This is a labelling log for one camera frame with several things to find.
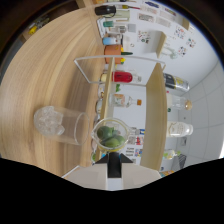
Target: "glass bottle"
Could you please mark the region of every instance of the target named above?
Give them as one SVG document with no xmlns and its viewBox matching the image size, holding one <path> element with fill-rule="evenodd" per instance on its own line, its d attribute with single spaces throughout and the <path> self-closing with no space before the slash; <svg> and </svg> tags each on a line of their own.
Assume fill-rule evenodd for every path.
<svg viewBox="0 0 224 224">
<path fill-rule="evenodd" d="M 110 94 L 109 95 L 109 106 L 113 107 L 129 107 L 131 104 L 138 106 L 142 105 L 142 101 L 137 99 L 134 100 L 130 96 L 125 94 Z"/>
<path fill-rule="evenodd" d="M 165 86 L 170 89 L 180 90 L 182 92 L 188 92 L 190 90 L 189 83 L 179 77 L 163 73 Z"/>
<path fill-rule="evenodd" d="M 175 95 L 171 95 L 170 93 L 166 94 L 167 98 L 167 108 L 174 108 L 177 110 L 191 110 L 192 103 L 190 100 L 185 97 L 179 97 Z"/>
<path fill-rule="evenodd" d="M 166 137 L 183 137 L 193 133 L 193 126 L 177 121 L 167 121 Z"/>
</svg>

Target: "white bottle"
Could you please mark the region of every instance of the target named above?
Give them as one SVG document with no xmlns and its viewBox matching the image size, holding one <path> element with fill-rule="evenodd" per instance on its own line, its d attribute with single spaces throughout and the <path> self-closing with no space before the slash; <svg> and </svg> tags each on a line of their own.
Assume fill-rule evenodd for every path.
<svg viewBox="0 0 224 224">
<path fill-rule="evenodd" d="M 167 121 L 166 137 L 183 137 L 193 133 L 193 126 L 183 122 Z"/>
<path fill-rule="evenodd" d="M 167 98 L 167 108 L 174 108 L 177 110 L 191 110 L 192 109 L 192 103 L 190 100 L 187 100 L 184 97 L 174 96 L 170 93 L 166 94 Z"/>
</svg>

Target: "cup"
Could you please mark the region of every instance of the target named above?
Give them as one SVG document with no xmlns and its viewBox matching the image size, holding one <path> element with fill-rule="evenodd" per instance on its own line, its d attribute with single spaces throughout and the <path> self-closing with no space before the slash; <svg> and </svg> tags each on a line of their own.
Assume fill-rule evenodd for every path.
<svg viewBox="0 0 224 224">
<path fill-rule="evenodd" d="M 90 119 L 85 112 L 63 107 L 46 106 L 34 114 L 34 125 L 45 137 L 52 140 L 83 145 L 89 134 Z"/>
<path fill-rule="evenodd" d="M 121 55 L 122 45 L 107 45 L 104 55 Z M 115 64 L 121 64 L 121 58 L 115 58 Z M 105 58 L 106 64 L 109 64 L 110 58 Z"/>
</svg>

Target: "red bottle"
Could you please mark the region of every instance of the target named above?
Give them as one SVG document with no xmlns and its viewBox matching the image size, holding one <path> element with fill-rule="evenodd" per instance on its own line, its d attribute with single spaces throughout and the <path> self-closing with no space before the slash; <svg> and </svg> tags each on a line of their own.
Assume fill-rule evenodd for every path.
<svg viewBox="0 0 224 224">
<path fill-rule="evenodd" d="M 130 72 L 116 71 L 112 75 L 112 81 L 114 82 L 131 82 L 133 76 Z"/>
</svg>

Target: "wooden table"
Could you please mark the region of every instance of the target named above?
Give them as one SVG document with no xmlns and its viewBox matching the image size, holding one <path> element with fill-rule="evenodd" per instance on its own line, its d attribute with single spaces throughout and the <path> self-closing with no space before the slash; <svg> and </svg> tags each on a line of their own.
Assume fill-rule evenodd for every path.
<svg viewBox="0 0 224 224">
<path fill-rule="evenodd" d="M 91 165 L 90 135 L 82 147 L 49 140 L 35 129 L 33 115 L 47 105 L 86 112 L 91 130 L 98 85 L 86 82 L 74 59 L 103 54 L 96 18 L 88 8 L 53 20 L 25 42 L 0 87 L 3 158 L 31 164 L 58 176 L 76 165 Z M 95 69 L 92 75 L 99 78 L 104 59 L 98 59 L 97 63 L 102 69 Z M 87 73 L 92 69 L 88 60 L 81 65 Z"/>
</svg>

